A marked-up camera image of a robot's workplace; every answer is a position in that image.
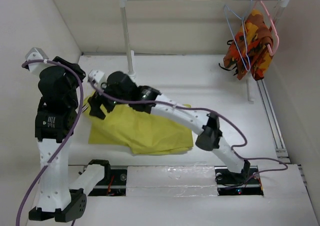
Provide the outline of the yellow-green trousers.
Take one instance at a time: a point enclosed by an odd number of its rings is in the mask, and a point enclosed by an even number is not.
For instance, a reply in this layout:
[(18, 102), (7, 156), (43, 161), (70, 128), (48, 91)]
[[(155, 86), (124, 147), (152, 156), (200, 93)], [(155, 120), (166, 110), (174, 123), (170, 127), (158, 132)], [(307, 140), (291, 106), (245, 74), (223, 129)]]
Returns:
[(129, 147), (133, 154), (168, 155), (185, 153), (194, 147), (192, 131), (167, 118), (116, 105), (105, 118), (89, 115), (89, 97), (83, 101), (82, 114), (91, 121), (89, 144), (112, 144)]

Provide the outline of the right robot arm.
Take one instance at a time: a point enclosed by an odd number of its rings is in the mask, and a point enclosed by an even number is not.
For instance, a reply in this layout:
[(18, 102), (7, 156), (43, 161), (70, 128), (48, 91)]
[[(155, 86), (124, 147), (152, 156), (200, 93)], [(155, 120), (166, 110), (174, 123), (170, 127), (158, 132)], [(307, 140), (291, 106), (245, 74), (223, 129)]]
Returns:
[(196, 146), (215, 154), (227, 167), (232, 179), (242, 183), (248, 179), (250, 163), (238, 156), (223, 137), (217, 112), (206, 108), (187, 108), (174, 102), (159, 90), (150, 86), (137, 86), (129, 75), (116, 71), (106, 76), (100, 70), (92, 70), (88, 82), (95, 92), (88, 98), (89, 115), (105, 119), (119, 105), (133, 110), (160, 116), (185, 126), (197, 135)]

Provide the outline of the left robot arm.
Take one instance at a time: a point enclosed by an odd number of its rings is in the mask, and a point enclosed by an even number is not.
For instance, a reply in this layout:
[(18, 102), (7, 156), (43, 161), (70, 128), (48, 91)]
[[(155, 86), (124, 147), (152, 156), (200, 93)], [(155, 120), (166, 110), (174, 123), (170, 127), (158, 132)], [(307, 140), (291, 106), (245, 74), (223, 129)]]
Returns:
[(41, 92), (35, 118), (35, 137), (40, 154), (41, 170), (25, 194), (18, 213), (33, 187), (40, 187), (36, 206), (28, 213), (29, 220), (71, 222), (83, 216), (87, 196), (98, 184), (111, 180), (107, 160), (94, 159), (76, 181), (69, 183), (69, 151), (74, 129), (84, 102), (85, 72), (78, 64), (60, 57), (26, 59), (23, 68), (39, 76)]

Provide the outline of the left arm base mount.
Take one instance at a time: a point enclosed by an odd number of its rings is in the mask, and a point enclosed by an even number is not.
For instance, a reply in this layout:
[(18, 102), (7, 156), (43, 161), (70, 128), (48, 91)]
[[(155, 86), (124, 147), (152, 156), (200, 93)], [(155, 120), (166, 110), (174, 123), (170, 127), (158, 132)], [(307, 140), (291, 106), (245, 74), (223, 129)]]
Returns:
[(100, 181), (89, 193), (89, 196), (125, 196), (127, 173), (127, 167), (111, 167), (110, 179)]

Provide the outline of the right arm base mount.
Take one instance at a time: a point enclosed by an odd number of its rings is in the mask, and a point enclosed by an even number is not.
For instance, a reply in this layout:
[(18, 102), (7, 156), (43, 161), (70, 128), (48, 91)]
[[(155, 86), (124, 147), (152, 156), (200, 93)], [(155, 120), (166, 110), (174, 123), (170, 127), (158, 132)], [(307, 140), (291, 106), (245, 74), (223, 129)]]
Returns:
[(233, 178), (225, 166), (215, 166), (214, 172), (218, 196), (264, 195), (260, 178), (253, 177), (258, 172), (257, 166), (251, 167), (248, 178), (240, 181)]

